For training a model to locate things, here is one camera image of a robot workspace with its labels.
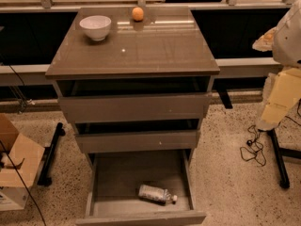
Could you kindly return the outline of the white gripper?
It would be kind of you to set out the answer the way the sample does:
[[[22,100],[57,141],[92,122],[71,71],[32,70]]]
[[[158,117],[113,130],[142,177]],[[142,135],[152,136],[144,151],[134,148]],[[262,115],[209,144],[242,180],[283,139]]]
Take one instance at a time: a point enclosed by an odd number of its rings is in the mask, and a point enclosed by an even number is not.
[[[289,68],[278,74],[270,73],[262,91],[256,126],[270,131],[278,127],[288,112],[301,99],[301,70]]]

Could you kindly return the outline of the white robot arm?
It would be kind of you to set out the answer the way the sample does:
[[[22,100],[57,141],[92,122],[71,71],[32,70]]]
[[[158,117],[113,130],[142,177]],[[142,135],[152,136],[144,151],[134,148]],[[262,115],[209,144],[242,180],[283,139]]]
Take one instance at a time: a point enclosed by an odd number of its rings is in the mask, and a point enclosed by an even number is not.
[[[257,128],[270,131],[278,127],[301,99],[301,0],[291,6],[276,27],[256,40],[252,48],[271,51],[273,60],[283,66],[280,73],[270,73],[266,78],[258,110]]]

